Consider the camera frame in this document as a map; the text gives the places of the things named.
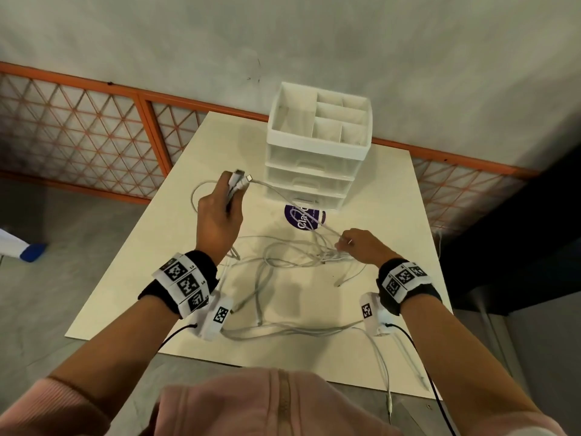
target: wrist-mounted device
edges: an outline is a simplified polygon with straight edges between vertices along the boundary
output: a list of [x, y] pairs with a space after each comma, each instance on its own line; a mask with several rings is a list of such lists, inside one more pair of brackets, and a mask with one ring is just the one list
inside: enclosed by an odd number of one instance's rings
[[392, 259], [384, 263], [376, 281], [381, 304], [394, 315], [400, 314], [403, 301], [420, 293], [441, 301], [440, 294], [432, 285], [432, 278], [416, 263], [406, 259]]
[[177, 253], [156, 270], [155, 278], [139, 295], [154, 295], [180, 318], [206, 305], [210, 294], [218, 284], [217, 268], [204, 252], [193, 250]]

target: round purple sticker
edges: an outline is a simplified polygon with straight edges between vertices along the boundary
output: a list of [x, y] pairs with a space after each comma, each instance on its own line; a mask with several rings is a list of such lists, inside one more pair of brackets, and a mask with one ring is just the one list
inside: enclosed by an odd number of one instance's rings
[[293, 205], [286, 205], [285, 206], [285, 217], [288, 220], [288, 223], [293, 225], [295, 228], [298, 228], [303, 231], [312, 231], [319, 227], [319, 224], [325, 222], [325, 218], [327, 216], [326, 212], [320, 211], [318, 209], [309, 209], [309, 208], [301, 208], [305, 213], [311, 216], [313, 219], [302, 214], [299, 210], [297, 210]]

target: pink sleeve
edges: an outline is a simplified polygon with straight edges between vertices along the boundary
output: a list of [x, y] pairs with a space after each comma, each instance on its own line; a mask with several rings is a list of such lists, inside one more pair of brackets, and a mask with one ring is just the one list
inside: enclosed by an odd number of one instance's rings
[[59, 381], [37, 381], [0, 416], [0, 435], [103, 436], [109, 418], [74, 389]]
[[543, 428], [556, 436], [567, 436], [553, 419], [532, 411], [516, 411], [493, 416], [479, 423], [469, 436], [509, 436], [511, 432], [525, 428]]

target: white storage box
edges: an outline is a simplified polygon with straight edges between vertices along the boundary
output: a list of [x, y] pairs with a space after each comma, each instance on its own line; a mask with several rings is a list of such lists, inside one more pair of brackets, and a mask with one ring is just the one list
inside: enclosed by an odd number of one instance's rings
[[289, 200], [340, 209], [372, 131], [369, 99], [283, 82], [268, 118], [265, 180]]

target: forearm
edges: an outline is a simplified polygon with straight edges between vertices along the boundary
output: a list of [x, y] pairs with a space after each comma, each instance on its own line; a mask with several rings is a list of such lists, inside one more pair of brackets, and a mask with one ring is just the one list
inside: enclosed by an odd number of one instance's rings
[[57, 367], [51, 377], [115, 417], [179, 317], [144, 296]]
[[462, 434], [493, 415], [539, 411], [439, 300], [417, 295], [406, 300], [401, 309], [419, 356]]

